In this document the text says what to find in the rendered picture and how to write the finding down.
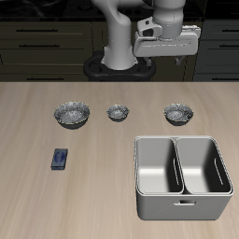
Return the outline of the large grey speckled bowl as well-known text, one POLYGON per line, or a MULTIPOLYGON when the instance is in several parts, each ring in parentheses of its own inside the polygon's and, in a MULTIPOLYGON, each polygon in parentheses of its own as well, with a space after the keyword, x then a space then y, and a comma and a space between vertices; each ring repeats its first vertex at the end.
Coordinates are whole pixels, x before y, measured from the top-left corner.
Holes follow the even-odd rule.
POLYGON ((76 130, 82 127, 91 114, 90 108, 81 102, 67 102, 54 111, 54 118, 66 129, 76 130))

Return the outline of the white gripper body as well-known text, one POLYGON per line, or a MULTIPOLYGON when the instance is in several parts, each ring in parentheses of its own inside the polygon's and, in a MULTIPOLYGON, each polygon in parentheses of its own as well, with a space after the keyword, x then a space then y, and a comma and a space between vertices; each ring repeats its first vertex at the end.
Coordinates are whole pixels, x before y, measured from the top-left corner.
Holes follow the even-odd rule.
POLYGON ((184 25, 180 36, 173 40, 162 40, 152 36, 134 34, 135 57, 187 56, 198 50, 198 38, 201 28, 196 25, 184 25))

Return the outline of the dark kitchen countertop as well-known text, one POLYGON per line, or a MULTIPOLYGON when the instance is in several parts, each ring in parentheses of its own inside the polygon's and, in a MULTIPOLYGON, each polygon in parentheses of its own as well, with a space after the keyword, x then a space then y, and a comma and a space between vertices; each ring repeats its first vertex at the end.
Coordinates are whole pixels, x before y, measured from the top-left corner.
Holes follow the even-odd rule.
MULTIPOLYGON (((184 21, 239 20, 239 0, 186 0, 184 21)), ((0 21, 105 21, 91 0, 0 0, 0 21)))

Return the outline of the small grey speckled bowl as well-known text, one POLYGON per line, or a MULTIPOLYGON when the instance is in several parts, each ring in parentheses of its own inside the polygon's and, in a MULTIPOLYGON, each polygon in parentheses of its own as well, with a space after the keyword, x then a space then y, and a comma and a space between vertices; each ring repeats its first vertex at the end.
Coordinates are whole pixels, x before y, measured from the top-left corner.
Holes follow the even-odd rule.
POLYGON ((112 105, 106 110, 107 116, 116 122, 121 122, 128 117, 130 110, 125 105, 112 105))

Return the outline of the middle-sized grey speckled bowl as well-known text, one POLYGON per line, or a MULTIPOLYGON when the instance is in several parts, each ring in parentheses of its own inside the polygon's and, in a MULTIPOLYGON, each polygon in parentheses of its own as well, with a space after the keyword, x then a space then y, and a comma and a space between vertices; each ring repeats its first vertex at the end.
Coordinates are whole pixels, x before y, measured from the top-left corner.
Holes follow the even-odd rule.
POLYGON ((193 117, 194 113, 188 105, 174 103, 168 105, 163 114, 166 120, 174 126, 186 125, 193 117))

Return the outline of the dark kitchen cupboard with drawers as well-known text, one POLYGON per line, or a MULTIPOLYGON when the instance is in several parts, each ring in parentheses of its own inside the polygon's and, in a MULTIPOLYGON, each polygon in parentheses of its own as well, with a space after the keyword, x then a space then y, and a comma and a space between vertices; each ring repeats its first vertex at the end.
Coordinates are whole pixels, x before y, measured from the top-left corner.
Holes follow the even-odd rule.
POLYGON ((90 21, 2 21, 0 81, 86 81, 85 61, 106 44, 90 21))
POLYGON ((239 81, 239 20, 185 21, 201 28, 198 51, 185 61, 185 81, 239 81))

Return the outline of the white two-bin basket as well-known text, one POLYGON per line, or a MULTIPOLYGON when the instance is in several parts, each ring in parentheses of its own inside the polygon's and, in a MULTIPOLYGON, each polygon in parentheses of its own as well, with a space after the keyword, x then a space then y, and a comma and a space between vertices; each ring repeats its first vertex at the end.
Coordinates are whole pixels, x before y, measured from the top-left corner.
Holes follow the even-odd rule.
POLYGON ((211 136, 136 137, 134 178, 143 220, 216 220, 233 195, 211 136))

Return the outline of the flat black base plate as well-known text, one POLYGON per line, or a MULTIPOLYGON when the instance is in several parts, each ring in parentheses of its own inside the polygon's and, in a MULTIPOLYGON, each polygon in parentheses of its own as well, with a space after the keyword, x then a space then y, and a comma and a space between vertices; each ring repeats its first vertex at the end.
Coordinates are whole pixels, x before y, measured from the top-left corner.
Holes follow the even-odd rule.
POLYGON ((133 67, 126 70, 113 70, 102 64, 105 56, 102 50, 97 50, 84 63, 84 74, 92 82, 148 82, 156 73, 156 64, 147 66, 145 58, 137 57, 133 67))

